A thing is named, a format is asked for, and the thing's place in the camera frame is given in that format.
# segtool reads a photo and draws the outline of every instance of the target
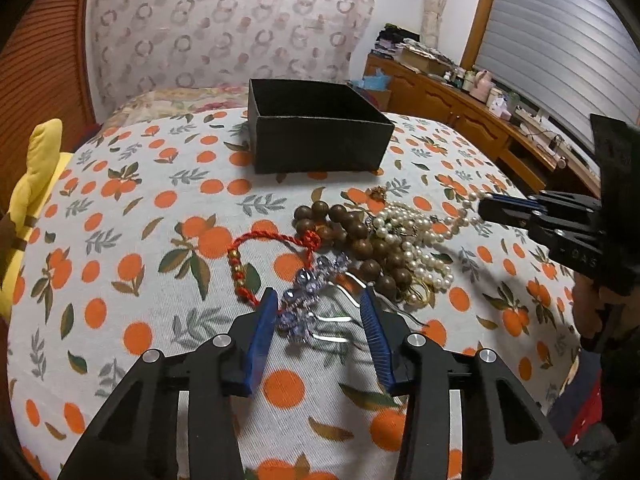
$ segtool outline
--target open box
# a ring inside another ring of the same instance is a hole
[[[250,145],[256,173],[375,171],[394,124],[347,85],[249,81]]]

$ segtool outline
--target wall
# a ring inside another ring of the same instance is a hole
[[[457,64],[462,60],[477,8],[478,0],[447,0],[444,7],[438,49]]]
[[[369,26],[355,51],[351,54],[350,79],[362,77],[367,54],[373,48],[378,33],[385,28],[386,23],[393,23],[398,27],[420,33],[422,0],[376,0]]]

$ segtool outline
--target wooden dresser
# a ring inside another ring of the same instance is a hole
[[[393,78],[388,86],[391,97],[387,111],[450,126],[474,143],[521,190],[553,188],[600,195],[599,181],[577,159],[569,158],[567,168],[556,170],[556,161],[535,142],[468,94],[369,54],[365,74],[372,75],[377,68]]]

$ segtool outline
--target metal screw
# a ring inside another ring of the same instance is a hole
[[[213,338],[213,345],[219,348],[224,348],[231,344],[231,336],[229,334],[218,334]]]
[[[427,339],[422,334],[409,334],[406,338],[406,341],[411,346],[424,346],[427,342]]]
[[[142,354],[142,360],[145,363],[155,363],[160,358],[160,352],[155,349],[147,350]]]
[[[480,358],[485,363],[493,363],[498,358],[498,356],[495,354],[493,350],[490,350],[488,348],[483,348],[480,351]]]

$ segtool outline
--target jar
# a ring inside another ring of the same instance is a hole
[[[487,108],[491,108],[492,103],[502,95],[502,90],[499,88],[491,88],[489,91],[489,98],[486,100]]]

